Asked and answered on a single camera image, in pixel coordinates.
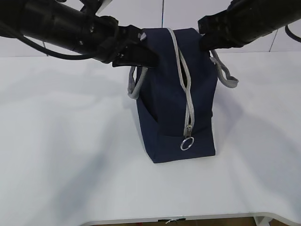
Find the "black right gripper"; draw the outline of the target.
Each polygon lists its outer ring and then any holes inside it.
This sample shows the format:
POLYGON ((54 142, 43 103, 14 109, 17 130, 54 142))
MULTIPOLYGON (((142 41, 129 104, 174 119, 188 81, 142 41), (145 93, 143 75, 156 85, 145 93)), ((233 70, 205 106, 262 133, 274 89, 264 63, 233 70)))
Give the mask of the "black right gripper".
POLYGON ((241 48, 259 38, 252 19, 224 10, 198 20, 201 49, 241 48))

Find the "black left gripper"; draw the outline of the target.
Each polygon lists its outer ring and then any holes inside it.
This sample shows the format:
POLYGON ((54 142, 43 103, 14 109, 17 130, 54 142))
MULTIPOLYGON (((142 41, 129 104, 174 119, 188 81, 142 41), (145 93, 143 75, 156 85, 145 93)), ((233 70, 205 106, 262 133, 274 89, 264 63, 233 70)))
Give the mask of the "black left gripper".
POLYGON ((103 36, 96 40, 95 50, 89 53, 89 58, 105 64, 112 62, 112 67, 154 68, 158 65, 159 56, 139 45, 144 37, 142 29, 133 25, 120 26, 112 16, 90 16, 89 25, 90 36, 103 36))

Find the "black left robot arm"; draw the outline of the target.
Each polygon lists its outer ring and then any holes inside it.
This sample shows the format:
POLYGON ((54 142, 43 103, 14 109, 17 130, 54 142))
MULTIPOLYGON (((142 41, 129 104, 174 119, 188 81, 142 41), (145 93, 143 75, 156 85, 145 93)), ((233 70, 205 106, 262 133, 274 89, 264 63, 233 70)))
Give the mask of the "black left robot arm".
POLYGON ((113 67, 158 65, 158 55, 143 43, 142 29, 97 15, 108 1, 82 3, 76 10, 63 0, 3 0, 0 34, 64 60, 95 59, 113 67))

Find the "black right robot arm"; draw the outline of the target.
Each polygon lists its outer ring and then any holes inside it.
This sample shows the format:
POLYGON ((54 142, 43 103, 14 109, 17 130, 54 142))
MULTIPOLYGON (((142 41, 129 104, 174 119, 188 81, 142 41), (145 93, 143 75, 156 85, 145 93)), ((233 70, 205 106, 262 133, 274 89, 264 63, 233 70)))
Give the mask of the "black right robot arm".
POLYGON ((299 0, 233 0, 198 21, 201 50, 241 48, 300 20, 299 0))

